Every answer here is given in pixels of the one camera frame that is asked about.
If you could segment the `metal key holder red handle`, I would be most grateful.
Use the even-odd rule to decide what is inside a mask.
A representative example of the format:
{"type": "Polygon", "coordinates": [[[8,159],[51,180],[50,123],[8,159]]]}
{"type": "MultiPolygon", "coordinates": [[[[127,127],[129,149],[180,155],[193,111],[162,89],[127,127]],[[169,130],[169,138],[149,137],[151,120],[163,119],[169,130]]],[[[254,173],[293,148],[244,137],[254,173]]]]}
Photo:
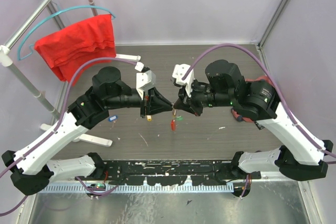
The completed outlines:
{"type": "Polygon", "coordinates": [[[171,130],[175,131],[176,130],[176,117],[172,116],[172,120],[171,120],[171,130]]]}

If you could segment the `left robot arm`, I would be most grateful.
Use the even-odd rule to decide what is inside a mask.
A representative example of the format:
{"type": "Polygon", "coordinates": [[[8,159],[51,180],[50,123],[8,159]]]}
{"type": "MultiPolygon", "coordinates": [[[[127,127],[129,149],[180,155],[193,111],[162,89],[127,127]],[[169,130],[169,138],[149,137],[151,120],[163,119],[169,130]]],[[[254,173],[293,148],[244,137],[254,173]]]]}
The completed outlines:
{"type": "Polygon", "coordinates": [[[109,117],[114,109],[139,108],[140,116],[172,111],[172,103],[153,83],[152,71],[138,73],[145,90],[138,92],[121,80],[116,67],[104,67],[92,77],[92,86],[73,102],[65,114],[38,139],[19,151],[6,151],[2,160],[11,181],[26,196],[49,183],[74,177],[101,179],[106,165],[97,153],[56,161],[53,157],[70,142],[109,117]]]}

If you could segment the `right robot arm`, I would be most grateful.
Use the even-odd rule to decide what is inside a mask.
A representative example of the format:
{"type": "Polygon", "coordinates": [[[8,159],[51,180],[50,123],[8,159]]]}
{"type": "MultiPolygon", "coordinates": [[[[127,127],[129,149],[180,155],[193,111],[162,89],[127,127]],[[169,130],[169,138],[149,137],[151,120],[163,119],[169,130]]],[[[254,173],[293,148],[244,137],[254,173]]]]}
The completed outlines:
{"type": "Polygon", "coordinates": [[[226,60],[216,60],[205,69],[207,83],[188,73],[189,65],[175,65],[172,78],[180,87],[174,108],[201,116],[204,108],[229,106],[238,115],[250,119],[258,127],[269,130],[282,145],[268,152],[236,152],[230,172],[241,179],[254,172],[280,172],[296,181],[325,178],[328,164],[324,151],[331,151],[333,143],[314,138],[310,132],[293,123],[280,101],[276,89],[266,80],[246,81],[239,67],[226,60]]]}

